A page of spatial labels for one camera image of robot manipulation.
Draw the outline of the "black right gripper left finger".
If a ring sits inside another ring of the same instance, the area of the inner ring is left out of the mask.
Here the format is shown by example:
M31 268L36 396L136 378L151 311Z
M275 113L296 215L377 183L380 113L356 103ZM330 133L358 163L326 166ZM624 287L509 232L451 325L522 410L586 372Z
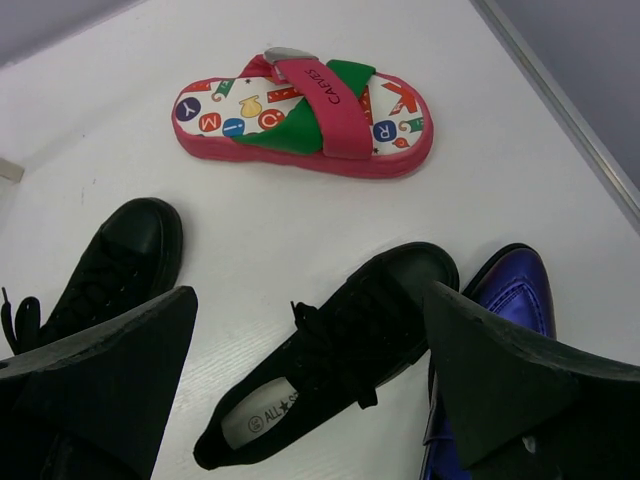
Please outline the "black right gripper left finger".
M194 330L176 287L1 362L4 479L148 479Z

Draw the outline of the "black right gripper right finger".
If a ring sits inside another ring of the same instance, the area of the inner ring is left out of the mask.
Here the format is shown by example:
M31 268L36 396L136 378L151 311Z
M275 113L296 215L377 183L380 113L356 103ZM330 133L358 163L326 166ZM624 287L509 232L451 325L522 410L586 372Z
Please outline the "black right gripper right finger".
M636 479L639 369L425 288L437 387L474 479Z

